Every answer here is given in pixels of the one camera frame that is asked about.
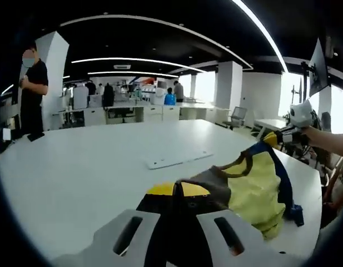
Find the gray chair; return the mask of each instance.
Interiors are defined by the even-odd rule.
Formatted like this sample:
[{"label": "gray chair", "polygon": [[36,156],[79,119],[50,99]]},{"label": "gray chair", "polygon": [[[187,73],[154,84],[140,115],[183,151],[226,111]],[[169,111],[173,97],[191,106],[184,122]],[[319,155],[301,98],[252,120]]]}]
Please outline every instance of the gray chair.
[{"label": "gray chair", "polygon": [[231,115],[231,121],[224,121],[223,124],[225,124],[231,130],[233,130],[233,128],[239,128],[243,126],[246,114],[246,108],[235,107]]}]

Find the man in black shirt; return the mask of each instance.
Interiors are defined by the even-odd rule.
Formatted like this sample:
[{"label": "man in black shirt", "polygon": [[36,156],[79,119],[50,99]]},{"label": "man in black shirt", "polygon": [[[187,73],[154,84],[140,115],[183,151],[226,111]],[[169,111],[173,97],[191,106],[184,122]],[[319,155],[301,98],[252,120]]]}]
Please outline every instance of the man in black shirt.
[{"label": "man in black shirt", "polygon": [[37,46],[32,43],[23,54],[23,65],[29,67],[20,80],[22,88],[21,123],[23,134],[43,132],[42,96],[48,93],[48,73],[45,63],[39,58]]}]

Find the hand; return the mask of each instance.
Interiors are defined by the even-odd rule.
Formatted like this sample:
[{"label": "hand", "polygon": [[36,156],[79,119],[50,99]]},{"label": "hand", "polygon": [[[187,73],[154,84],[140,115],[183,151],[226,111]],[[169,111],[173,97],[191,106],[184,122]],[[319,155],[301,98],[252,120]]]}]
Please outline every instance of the hand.
[{"label": "hand", "polygon": [[29,87],[30,83],[31,82],[29,82],[28,76],[24,75],[24,77],[19,82],[19,86],[21,87],[21,89],[26,89]]},{"label": "hand", "polygon": [[314,147],[318,147],[318,143],[317,143],[317,140],[316,140],[316,133],[318,132],[319,130],[313,128],[313,127],[307,127],[307,128],[303,128],[302,129],[302,132],[309,138],[309,145],[310,146],[314,146]]}]

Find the garment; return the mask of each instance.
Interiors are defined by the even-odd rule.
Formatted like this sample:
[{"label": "garment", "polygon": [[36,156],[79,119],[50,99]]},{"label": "garment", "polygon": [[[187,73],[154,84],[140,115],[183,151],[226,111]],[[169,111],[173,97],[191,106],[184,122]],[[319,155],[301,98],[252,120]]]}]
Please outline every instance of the garment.
[{"label": "garment", "polygon": [[213,166],[184,181],[208,190],[218,206],[239,214],[259,229],[264,239],[277,236],[283,215],[297,225],[301,225],[298,220],[303,222],[302,213],[297,213],[302,208],[294,205],[286,170],[264,142],[243,151],[231,164]]},{"label": "garment", "polygon": [[176,104],[176,97],[173,93],[168,93],[165,96],[164,105],[174,106]]},{"label": "garment", "polygon": [[333,203],[337,202],[337,200],[341,197],[343,193],[343,174],[339,174],[337,180],[335,181],[332,189],[331,194],[331,201]]},{"label": "garment", "polygon": [[73,89],[73,108],[87,107],[88,88],[84,85],[77,86]]},{"label": "garment", "polygon": [[98,86],[96,94],[97,95],[103,95],[104,91],[105,91],[105,87],[104,86]]},{"label": "garment", "polygon": [[175,85],[175,88],[173,89],[176,99],[183,99],[183,86],[180,83],[177,83]]},{"label": "garment", "polygon": [[88,88],[88,95],[94,95],[96,93],[96,85],[93,82],[85,83],[85,86]]},{"label": "garment", "polygon": [[[38,85],[49,85],[47,67],[40,59],[28,69],[26,75],[29,82]],[[21,99],[21,128],[23,134],[43,132],[41,102],[42,95],[27,88],[23,89]]]},{"label": "garment", "polygon": [[103,107],[112,107],[115,102],[115,92],[113,87],[110,85],[105,86],[105,91],[102,96],[102,106]]}]

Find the person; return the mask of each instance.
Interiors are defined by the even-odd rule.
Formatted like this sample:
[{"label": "person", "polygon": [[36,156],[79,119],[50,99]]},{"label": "person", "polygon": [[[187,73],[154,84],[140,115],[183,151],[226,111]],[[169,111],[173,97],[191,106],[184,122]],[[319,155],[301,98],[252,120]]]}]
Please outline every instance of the person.
[{"label": "person", "polygon": [[96,91],[96,94],[97,95],[103,95],[103,92],[105,91],[105,88],[102,86],[102,84],[100,83],[98,85],[98,88],[97,88],[97,91]]},{"label": "person", "polygon": [[88,95],[92,96],[96,93],[96,85],[92,81],[85,83],[85,86],[88,88]]},{"label": "person", "polygon": [[22,134],[43,132],[42,97],[48,93],[48,71],[40,59],[35,42],[28,46],[22,58],[23,65],[29,67],[20,80],[21,130]]},{"label": "person", "polygon": [[167,89],[167,95],[165,96],[164,105],[171,105],[171,106],[176,105],[176,97],[172,93],[172,88],[171,87],[169,87]]},{"label": "person", "polygon": [[183,86],[178,81],[173,82],[175,86],[173,91],[176,96],[176,102],[183,102]]},{"label": "person", "polygon": [[[319,147],[343,157],[343,134],[320,131],[313,127],[303,129],[311,146]],[[343,220],[343,165],[334,173],[324,195],[320,235],[316,250],[320,251],[326,242],[333,241],[335,229]]]},{"label": "person", "polygon": [[103,107],[112,107],[115,102],[115,92],[113,87],[109,83],[106,84],[105,90],[102,95],[102,106]]},{"label": "person", "polygon": [[323,196],[321,228],[332,222],[343,208],[343,160],[329,181]]}]

